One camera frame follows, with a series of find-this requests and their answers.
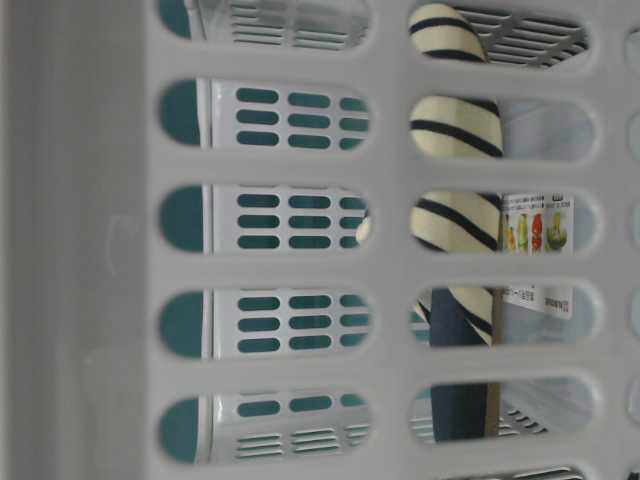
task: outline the striped towel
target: striped towel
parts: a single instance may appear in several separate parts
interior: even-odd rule
[[[424,55],[448,60],[486,62],[486,54],[471,25],[453,8],[430,4],[411,17],[411,39]],[[502,157],[502,125],[495,102],[434,95],[422,99],[411,116],[418,148],[434,157]],[[495,193],[429,192],[411,212],[411,231],[429,250],[447,253],[487,253],[498,250],[500,196]],[[452,301],[483,344],[492,343],[493,291],[482,287],[448,288],[433,292],[431,305],[421,298],[419,314],[434,321],[436,297]],[[476,344],[474,335],[449,334],[442,346]],[[437,345],[438,335],[431,334]]]

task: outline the ventilation slot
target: ventilation slot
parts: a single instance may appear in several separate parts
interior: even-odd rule
[[[357,447],[362,444],[369,435],[369,424],[349,425],[344,428],[344,432],[349,445]]]
[[[279,457],[283,454],[280,434],[255,435],[238,439],[236,458],[239,460]]]
[[[340,450],[340,442],[333,429],[298,431],[291,437],[296,454],[336,453]]]

